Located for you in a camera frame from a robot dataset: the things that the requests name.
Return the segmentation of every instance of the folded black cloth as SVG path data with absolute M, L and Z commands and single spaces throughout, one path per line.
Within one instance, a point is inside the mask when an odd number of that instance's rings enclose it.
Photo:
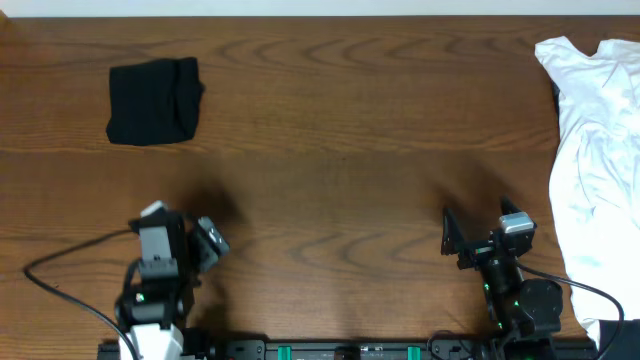
M 204 88 L 195 58 L 155 60 L 111 68 L 113 144 L 171 144 L 193 139 Z

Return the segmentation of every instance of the wooden table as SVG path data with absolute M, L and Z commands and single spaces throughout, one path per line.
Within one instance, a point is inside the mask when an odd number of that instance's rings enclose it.
M 91 359 L 114 339 L 21 273 L 156 199 L 208 214 L 231 254 L 191 325 L 291 338 L 489 331 L 480 275 L 439 253 L 441 208 L 486 236 L 508 194 L 564 274 L 548 200 L 558 146 L 534 44 L 640 40 L 637 18 L 22 19 L 0 35 L 0 358 Z M 193 141 L 109 144 L 108 71 L 195 56 Z M 111 315 L 132 236 L 37 270 Z M 565 289 L 562 336 L 582 337 Z

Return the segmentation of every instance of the wood grain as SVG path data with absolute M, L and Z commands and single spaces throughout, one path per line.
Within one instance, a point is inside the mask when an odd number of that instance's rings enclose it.
M 640 40 L 632 17 L 18 19 L 0 34 L 0 358 L 88 359 L 113 339 L 27 282 L 28 261 L 156 199 L 214 217 L 232 253 L 190 323 L 291 338 L 490 329 L 479 274 L 439 254 L 440 213 L 472 234 L 509 194 L 538 222 L 522 260 L 564 274 L 548 201 L 558 129 L 534 44 Z M 196 56 L 193 141 L 116 146 L 108 70 Z M 43 266 L 112 314 L 123 236 Z M 562 336 L 584 336 L 565 289 Z

